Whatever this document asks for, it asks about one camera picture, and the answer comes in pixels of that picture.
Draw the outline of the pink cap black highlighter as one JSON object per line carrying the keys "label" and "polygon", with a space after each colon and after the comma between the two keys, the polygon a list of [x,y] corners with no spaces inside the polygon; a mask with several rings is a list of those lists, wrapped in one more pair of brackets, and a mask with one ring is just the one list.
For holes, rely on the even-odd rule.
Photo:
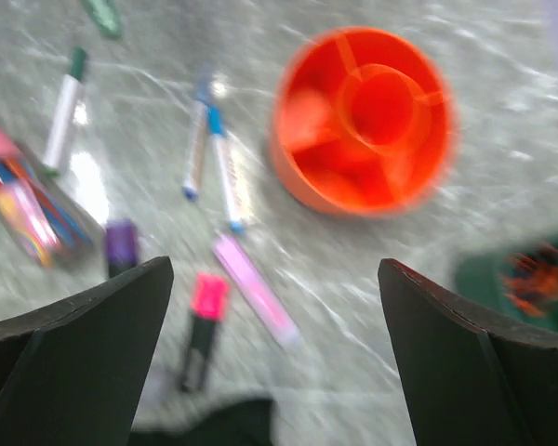
{"label": "pink cap black highlighter", "polygon": [[223,277],[199,273],[190,307],[190,335],[184,352],[179,388],[200,392],[206,385],[217,331],[227,308],[229,284]]}

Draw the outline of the orange round organizer container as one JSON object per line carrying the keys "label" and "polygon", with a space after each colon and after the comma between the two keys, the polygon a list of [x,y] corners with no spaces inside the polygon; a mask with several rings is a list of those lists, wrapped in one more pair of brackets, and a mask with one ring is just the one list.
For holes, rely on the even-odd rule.
{"label": "orange round organizer container", "polygon": [[435,189],[455,130],[449,89],[424,53],[394,33],[343,27],[315,36],[287,65],[270,156],[305,206],[388,216]]}

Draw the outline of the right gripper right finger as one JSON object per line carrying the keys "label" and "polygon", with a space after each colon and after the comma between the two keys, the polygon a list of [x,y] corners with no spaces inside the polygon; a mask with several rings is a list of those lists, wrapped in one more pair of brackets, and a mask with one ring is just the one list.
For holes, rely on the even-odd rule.
{"label": "right gripper right finger", "polygon": [[558,445],[558,333],[392,258],[378,279],[417,444]]}

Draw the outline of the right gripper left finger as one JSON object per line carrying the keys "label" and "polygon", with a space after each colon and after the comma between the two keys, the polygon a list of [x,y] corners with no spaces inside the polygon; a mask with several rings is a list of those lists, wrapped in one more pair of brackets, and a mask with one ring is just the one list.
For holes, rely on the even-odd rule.
{"label": "right gripper left finger", "polygon": [[0,321],[0,445],[124,445],[171,295],[155,257]]}

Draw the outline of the lilac highlighter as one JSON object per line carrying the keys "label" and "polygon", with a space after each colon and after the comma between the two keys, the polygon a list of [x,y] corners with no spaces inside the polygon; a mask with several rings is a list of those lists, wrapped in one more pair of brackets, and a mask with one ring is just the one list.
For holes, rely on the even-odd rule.
{"label": "lilac highlighter", "polygon": [[292,345],[299,337],[298,326],[240,244],[229,235],[221,235],[213,244],[213,252],[274,341],[282,348]]}

